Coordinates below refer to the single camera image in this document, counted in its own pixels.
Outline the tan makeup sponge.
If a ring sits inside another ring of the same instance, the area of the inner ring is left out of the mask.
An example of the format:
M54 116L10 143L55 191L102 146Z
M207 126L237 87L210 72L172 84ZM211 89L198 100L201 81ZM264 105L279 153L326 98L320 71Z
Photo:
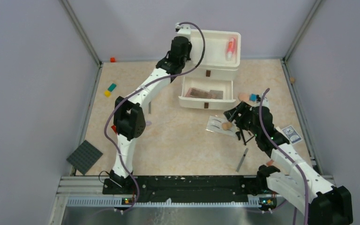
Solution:
M233 124L231 122L224 122L222 123L222 129L223 130L229 130L233 127Z

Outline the grey eyeshadow palette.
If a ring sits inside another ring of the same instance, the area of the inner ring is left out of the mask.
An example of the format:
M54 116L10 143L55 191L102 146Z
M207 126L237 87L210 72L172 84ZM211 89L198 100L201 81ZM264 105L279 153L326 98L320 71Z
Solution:
M212 99L224 99L224 92L221 90L210 90Z

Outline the white drawer organizer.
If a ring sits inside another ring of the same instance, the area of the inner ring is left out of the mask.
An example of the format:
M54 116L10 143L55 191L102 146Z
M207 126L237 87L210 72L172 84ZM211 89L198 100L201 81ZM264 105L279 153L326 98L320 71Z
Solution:
M236 39L236 49L231 61L227 61L225 53L230 38ZM183 75L182 91L179 104L194 109L228 110L235 106L233 83L240 66L241 34L230 31L191 30L191 60L186 63ZM202 99L185 97L189 88L205 91L221 90L224 99Z

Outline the pink spray bottle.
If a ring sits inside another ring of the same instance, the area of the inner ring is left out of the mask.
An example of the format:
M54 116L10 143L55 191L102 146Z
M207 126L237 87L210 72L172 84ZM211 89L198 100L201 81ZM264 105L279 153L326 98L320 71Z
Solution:
M227 49L225 53L225 58L227 61L232 60L235 49L236 49L236 39L232 37L227 42Z

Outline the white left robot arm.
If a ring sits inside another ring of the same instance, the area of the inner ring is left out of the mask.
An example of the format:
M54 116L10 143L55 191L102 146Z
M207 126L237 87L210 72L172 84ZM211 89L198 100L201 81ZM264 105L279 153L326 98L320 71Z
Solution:
M135 143L146 128L143 109L176 77L184 75L182 70L190 60L191 49L192 44L188 38L176 36L171 42L171 49L156 64L148 78L134 92L115 100L115 109L110 117L116 127L117 141L114 146L117 157L109 177L114 182L114 188L121 194L129 192L132 186L129 176L133 172Z

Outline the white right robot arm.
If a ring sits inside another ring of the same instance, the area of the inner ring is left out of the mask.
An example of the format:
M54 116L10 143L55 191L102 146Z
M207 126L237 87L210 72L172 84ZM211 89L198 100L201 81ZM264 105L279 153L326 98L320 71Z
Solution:
M353 223L349 190L336 187L317 173L294 149L290 139L275 128L268 105L251 106L240 102L224 112L228 122L255 136L258 148L281 165L262 165L256 187L262 193L274 191L283 196L304 216L306 225L350 225Z

